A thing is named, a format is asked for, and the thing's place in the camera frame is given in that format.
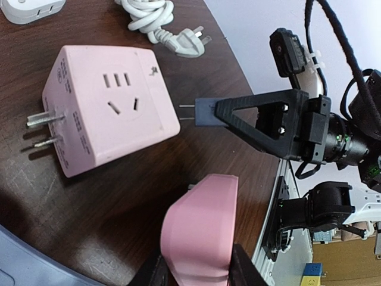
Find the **white power cord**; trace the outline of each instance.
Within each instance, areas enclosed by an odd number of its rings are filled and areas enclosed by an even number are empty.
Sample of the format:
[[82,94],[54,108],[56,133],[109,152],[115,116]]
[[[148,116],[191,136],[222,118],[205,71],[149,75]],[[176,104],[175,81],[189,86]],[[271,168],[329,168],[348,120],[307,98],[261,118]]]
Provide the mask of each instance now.
[[164,30],[161,26],[173,21],[173,2],[166,0],[115,0],[130,14],[132,22],[129,30],[139,30],[147,34],[151,43],[162,43],[180,57],[197,58],[204,54],[205,45],[212,39],[202,36],[203,27],[195,30],[184,29],[178,35]]

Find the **black cable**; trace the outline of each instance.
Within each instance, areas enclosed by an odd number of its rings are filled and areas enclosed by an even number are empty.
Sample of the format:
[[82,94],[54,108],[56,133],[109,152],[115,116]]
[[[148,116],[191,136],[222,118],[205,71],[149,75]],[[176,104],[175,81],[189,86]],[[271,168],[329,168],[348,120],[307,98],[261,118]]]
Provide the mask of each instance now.
[[308,162],[304,161],[303,163],[300,164],[298,170],[296,170],[295,176],[299,180],[304,180],[304,179],[307,179],[307,178],[315,175],[321,168],[321,165],[316,165],[315,168],[313,168],[312,170],[303,173],[303,171],[307,167],[307,165],[308,165]]
[[[373,69],[366,69],[366,70],[363,70],[363,76],[370,76],[371,73],[373,72]],[[349,90],[351,89],[352,85],[354,85],[356,83],[356,80],[355,79],[352,79],[348,86],[346,87],[346,90],[343,94],[343,97],[341,99],[341,103],[340,103],[340,112],[341,114],[348,120],[348,121],[351,121],[352,120],[352,117],[349,115],[348,111],[346,110],[346,99],[348,97],[348,93],[349,93]]]
[[[283,231],[290,231],[290,234],[288,235],[289,238],[287,239],[286,245],[282,247],[282,233]],[[287,229],[287,228],[280,228],[276,232],[276,237],[275,237],[275,247],[277,251],[285,251],[286,248],[291,244],[291,237],[293,235],[293,229]]]
[[[304,16],[304,27],[305,27],[305,37],[307,38],[307,47],[312,54],[314,52],[314,49],[312,47],[312,41],[311,41],[311,32],[310,32],[310,23],[311,23],[311,15],[312,15],[312,6],[314,4],[314,0],[307,0],[305,3],[305,16]],[[318,64],[318,61],[316,57],[312,58],[314,64]],[[323,95],[328,96],[328,85],[327,80],[323,74],[323,71],[321,68],[317,68],[317,74],[320,77],[321,83],[323,84]]]
[[[312,12],[312,4],[314,0],[306,1],[306,11],[305,15],[309,16],[309,18],[305,19],[305,25],[309,26],[308,20],[310,19],[310,13]],[[358,90],[360,92],[360,96],[362,97],[364,104],[369,107],[369,112],[373,116],[376,126],[381,130],[381,114],[378,112],[375,102],[373,101],[372,95],[370,94],[368,86],[365,84],[365,80],[363,77],[363,73],[361,72],[360,67],[358,66],[356,57],[354,55],[353,49],[348,42],[348,39],[345,36],[345,32],[343,27],[337,18],[335,12],[331,9],[330,5],[326,0],[316,0],[322,7],[325,15],[327,16],[330,24],[333,28],[333,31],[339,40],[339,43],[343,49],[343,52],[346,57],[346,62],[351,67],[353,77],[357,82]]]

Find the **white power strip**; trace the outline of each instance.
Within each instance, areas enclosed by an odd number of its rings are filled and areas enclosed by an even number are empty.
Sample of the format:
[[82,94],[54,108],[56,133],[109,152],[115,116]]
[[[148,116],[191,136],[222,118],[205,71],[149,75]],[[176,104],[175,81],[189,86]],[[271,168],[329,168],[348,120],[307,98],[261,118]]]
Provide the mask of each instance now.
[[14,24],[28,24],[61,11],[66,0],[0,0],[4,16]]

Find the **gray plastic object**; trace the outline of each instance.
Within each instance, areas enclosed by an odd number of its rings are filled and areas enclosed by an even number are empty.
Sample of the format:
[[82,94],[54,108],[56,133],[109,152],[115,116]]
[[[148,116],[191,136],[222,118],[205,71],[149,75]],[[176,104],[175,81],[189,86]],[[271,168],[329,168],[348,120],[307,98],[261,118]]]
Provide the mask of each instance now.
[[0,286],[104,286],[57,263],[0,225]]
[[320,231],[314,233],[314,241],[315,242],[324,242],[331,243],[332,242],[332,231]]

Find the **socket outlet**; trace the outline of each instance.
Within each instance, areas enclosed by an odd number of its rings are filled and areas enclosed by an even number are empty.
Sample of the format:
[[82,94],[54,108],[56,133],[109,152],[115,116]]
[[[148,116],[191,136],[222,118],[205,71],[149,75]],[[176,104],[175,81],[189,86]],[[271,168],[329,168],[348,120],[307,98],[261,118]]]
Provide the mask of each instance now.
[[0,8],[8,21],[28,24],[61,11],[66,0],[1,0]]
[[180,123],[151,50],[65,46],[42,94],[67,177],[159,143]]
[[304,268],[303,276],[317,276],[320,277],[323,271],[321,263],[307,263]]

